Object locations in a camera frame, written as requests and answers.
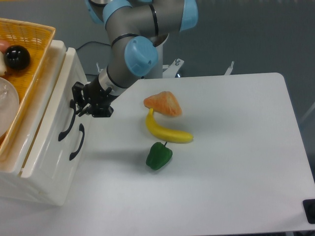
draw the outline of metal bracket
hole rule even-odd
[[[163,78],[175,78],[179,69],[184,65],[184,60],[176,59],[171,65],[163,65]]]

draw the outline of cable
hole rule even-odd
[[[96,44],[101,44],[101,45],[105,45],[105,46],[109,46],[110,47],[110,44],[108,43],[102,43],[102,42],[97,42],[97,41],[89,41],[89,42],[86,42],[85,44],[81,45],[80,47],[78,47],[76,49],[76,51],[79,51],[81,48],[83,48],[84,46],[90,44],[90,43],[96,43]]]
[[[95,74],[85,74],[86,76],[97,76]]]

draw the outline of orange basket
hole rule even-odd
[[[49,26],[0,18],[0,39],[8,41],[11,45],[25,47],[31,56],[31,63],[26,69],[15,71],[8,68],[8,73],[3,76],[16,88],[19,94],[20,108],[4,140],[2,142],[0,140],[0,160],[3,146],[14,139],[19,124],[32,100],[32,91],[55,31],[55,28]]]

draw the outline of banana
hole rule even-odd
[[[193,135],[188,132],[168,129],[159,125],[154,119],[152,108],[150,108],[149,113],[147,114],[146,126],[151,134],[170,143],[182,144],[193,140]]]

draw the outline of drawer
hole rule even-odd
[[[69,48],[21,173],[21,178],[38,190],[45,202],[56,205],[65,201],[84,147],[84,134],[91,121],[90,116],[74,116],[70,132],[58,140],[59,134],[68,129],[74,113],[69,104],[73,98],[71,88],[77,81],[87,83],[76,51]]]

